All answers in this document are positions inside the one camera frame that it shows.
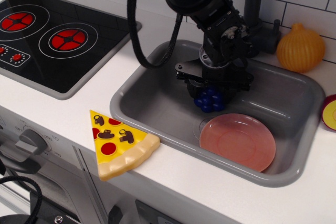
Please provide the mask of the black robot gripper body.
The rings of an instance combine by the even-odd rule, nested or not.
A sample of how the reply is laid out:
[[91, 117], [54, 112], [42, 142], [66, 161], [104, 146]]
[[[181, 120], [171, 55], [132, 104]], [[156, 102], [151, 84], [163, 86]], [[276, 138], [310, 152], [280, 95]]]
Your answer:
[[209, 68], [200, 59], [179, 62], [175, 65], [176, 77], [183, 80], [192, 79], [206, 84], [206, 87], [235, 89], [236, 91], [250, 89], [254, 76], [245, 67], [237, 67], [228, 63], [222, 68]]

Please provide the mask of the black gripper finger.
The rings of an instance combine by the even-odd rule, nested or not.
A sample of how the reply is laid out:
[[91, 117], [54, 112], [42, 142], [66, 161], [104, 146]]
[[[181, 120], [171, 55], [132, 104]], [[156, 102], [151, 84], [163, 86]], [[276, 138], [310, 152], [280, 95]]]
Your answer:
[[220, 88], [220, 92], [222, 94], [222, 101], [223, 103], [230, 103], [231, 100], [236, 95], [235, 89], [228, 89], [228, 88]]
[[192, 79], [187, 79], [186, 84], [188, 93], [193, 99], [198, 98], [206, 88], [206, 84]]

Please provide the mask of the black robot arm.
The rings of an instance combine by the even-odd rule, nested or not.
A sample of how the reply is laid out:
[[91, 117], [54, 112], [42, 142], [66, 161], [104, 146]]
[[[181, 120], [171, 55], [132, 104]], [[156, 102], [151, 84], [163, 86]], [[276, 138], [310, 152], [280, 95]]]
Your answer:
[[176, 13], [190, 17], [204, 33], [198, 58], [175, 66], [177, 78], [197, 98], [214, 88], [223, 104], [248, 91], [254, 77], [246, 71], [252, 44], [249, 29], [231, 0], [166, 0]]

